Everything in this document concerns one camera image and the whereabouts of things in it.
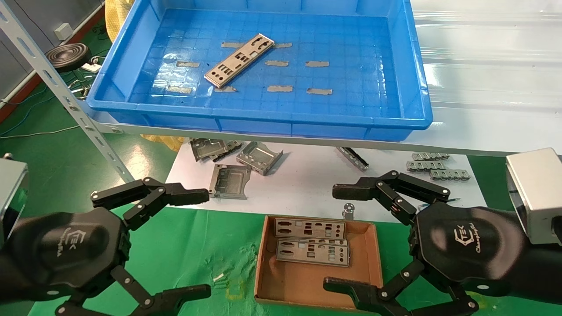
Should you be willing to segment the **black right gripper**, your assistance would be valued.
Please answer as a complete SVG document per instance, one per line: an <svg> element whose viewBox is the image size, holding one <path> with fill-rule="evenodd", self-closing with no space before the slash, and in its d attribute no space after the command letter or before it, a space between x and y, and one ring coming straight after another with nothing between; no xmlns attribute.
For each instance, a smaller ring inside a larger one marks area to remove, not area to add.
<svg viewBox="0 0 562 316"><path fill-rule="evenodd" d="M433 204L418 212L403 195ZM527 245L516 214L496 209L454 207L450 191L398 171L379 177L361 177L355 184L335 184L339 200L376 200L404 225L416 223L422 258L451 281L501 280ZM471 316L479 304L460 285L446 286L450 302L407 310L397 300L420 277L425 265L412 261L382 288L335 277L324 278L324 289L350 296L357 310L381 316Z"/></svg>

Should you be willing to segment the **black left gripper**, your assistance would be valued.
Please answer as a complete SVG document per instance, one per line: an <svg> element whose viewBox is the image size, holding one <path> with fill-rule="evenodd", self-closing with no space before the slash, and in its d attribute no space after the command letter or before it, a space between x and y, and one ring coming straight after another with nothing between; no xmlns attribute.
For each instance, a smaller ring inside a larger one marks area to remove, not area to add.
<svg viewBox="0 0 562 316"><path fill-rule="evenodd" d="M123 267L130 247L122 220L103 207L23 218L4 245L4 299L41 302L72 295L56 316L106 316L83 304L116 281L138 302L131 316L177 316L184 303L211 296L208 284L150 295Z"/></svg>

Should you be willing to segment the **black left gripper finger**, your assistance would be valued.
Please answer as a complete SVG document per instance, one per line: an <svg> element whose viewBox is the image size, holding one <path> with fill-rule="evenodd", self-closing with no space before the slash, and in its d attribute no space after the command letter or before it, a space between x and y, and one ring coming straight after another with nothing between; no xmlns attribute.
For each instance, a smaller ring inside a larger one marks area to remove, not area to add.
<svg viewBox="0 0 562 316"><path fill-rule="evenodd" d="M107 210L136 202L123 214L122 221L129 230L137 230L165 206L198 205L209 201L209 191L185 189L181 183L161 183L151 177L128 182L91 194L94 207Z"/></svg>

